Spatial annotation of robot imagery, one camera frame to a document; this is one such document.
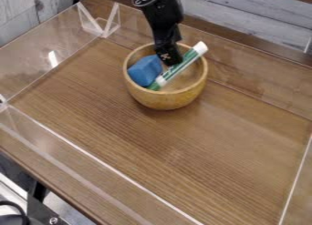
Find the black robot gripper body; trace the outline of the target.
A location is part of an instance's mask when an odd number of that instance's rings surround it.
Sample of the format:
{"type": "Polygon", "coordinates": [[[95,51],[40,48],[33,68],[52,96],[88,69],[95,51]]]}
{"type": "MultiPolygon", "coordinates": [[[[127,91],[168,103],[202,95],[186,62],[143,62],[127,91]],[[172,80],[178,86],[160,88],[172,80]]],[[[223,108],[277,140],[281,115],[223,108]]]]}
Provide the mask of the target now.
{"type": "Polygon", "coordinates": [[[180,0],[131,0],[151,27],[155,47],[174,47],[182,40],[178,24],[183,20],[180,0]]]}

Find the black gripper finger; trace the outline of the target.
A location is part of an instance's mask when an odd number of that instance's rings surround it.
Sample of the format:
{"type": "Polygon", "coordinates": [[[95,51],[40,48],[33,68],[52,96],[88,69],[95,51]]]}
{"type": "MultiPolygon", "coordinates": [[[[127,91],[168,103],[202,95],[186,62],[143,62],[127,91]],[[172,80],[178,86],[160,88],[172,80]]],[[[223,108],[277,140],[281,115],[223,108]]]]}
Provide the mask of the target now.
{"type": "Polygon", "coordinates": [[[180,64],[183,56],[174,41],[155,41],[155,54],[166,66],[180,64]]]}

